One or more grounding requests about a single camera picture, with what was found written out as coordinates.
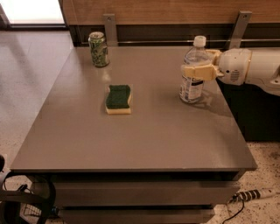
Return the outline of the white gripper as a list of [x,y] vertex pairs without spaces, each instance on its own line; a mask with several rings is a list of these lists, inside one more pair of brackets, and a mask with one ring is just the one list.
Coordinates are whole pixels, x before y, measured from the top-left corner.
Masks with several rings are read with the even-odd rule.
[[217,49],[206,49],[212,64],[204,66],[182,65],[185,77],[211,81],[219,77],[225,84],[240,86],[245,82],[252,52],[249,49],[233,48],[221,53]]

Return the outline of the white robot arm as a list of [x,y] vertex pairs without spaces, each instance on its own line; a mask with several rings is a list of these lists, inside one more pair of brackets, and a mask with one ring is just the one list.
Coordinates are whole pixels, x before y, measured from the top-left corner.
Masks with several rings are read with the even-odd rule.
[[232,48],[225,52],[207,50],[212,62],[183,65],[182,74],[203,81],[218,78],[224,84],[258,86],[264,92],[280,96],[280,50]]

